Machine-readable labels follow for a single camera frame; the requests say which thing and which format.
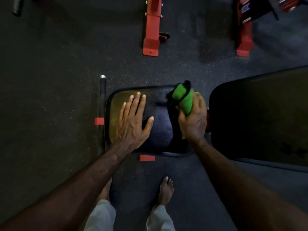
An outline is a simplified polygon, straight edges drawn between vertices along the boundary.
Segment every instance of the green cloth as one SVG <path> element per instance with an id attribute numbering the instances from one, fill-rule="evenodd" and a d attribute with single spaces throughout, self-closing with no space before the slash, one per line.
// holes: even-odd
<path id="1" fill-rule="evenodd" d="M 179 84 L 173 91 L 172 93 L 172 98 L 174 100 L 181 100 L 183 98 L 183 96 L 186 94 L 186 87 L 184 87 L 183 84 Z M 193 97 L 193 94 L 194 94 L 194 90 L 193 89 L 190 89 L 190 92 L 187 94 L 186 97 L 184 97 L 184 99 L 182 101 L 179 102 L 179 106 L 180 108 L 183 109 L 184 113 L 186 116 L 190 115 L 190 112 L 192 110 L 192 104 L 193 104 L 193 101 L 192 101 L 192 97 Z"/>

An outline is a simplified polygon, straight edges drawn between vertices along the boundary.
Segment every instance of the leg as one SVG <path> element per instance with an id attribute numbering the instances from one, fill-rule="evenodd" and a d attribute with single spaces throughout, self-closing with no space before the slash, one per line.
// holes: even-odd
<path id="1" fill-rule="evenodd" d="M 159 187 L 159 198 L 147 220 L 148 231 L 175 231 L 172 219 L 166 212 L 166 206 L 174 192 L 173 182 L 165 177 Z"/>
<path id="2" fill-rule="evenodd" d="M 112 178 L 107 182 L 98 197 L 98 203 L 90 214 L 84 231 L 113 231 L 116 211 L 109 201 L 109 189 Z"/>

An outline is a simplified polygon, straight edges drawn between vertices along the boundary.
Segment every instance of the pant leg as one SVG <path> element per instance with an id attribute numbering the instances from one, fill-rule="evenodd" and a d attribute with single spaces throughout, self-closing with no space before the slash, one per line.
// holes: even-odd
<path id="1" fill-rule="evenodd" d="M 84 231 L 113 231 L 116 211 L 109 201 L 100 200 L 90 214 Z"/>
<path id="2" fill-rule="evenodd" d="M 159 205 L 147 220 L 147 231 L 175 231 L 164 205 Z"/>

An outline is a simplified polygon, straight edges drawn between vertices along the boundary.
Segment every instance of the foot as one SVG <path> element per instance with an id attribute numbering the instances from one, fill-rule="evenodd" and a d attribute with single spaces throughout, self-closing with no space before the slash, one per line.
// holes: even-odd
<path id="1" fill-rule="evenodd" d="M 154 208 L 159 205 L 164 205 L 166 207 L 169 200 L 171 199 L 171 196 L 174 192 L 173 181 L 171 180 L 171 178 L 165 177 L 159 187 L 159 190 L 160 191 L 158 201 Z"/>
<path id="2" fill-rule="evenodd" d="M 99 196 L 97 198 L 98 201 L 100 201 L 102 199 L 106 199 L 110 202 L 110 200 L 109 200 L 109 190 L 110 190 L 111 182 L 112 182 L 112 178 L 110 178 L 110 180 L 107 182 L 107 184 L 103 188 L 102 192 L 99 194 Z"/>

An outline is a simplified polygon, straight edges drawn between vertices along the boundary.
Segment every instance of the forearm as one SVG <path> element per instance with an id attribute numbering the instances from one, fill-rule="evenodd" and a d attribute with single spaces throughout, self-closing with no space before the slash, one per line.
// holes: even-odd
<path id="1" fill-rule="evenodd" d="M 52 193 L 6 221 L 1 230 L 75 230 L 90 212 L 114 170 L 128 154 L 115 144 Z"/>
<path id="2" fill-rule="evenodd" d="M 238 230 L 304 230 L 308 215 L 284 201 L 205 140 L 191 142 Z"/>

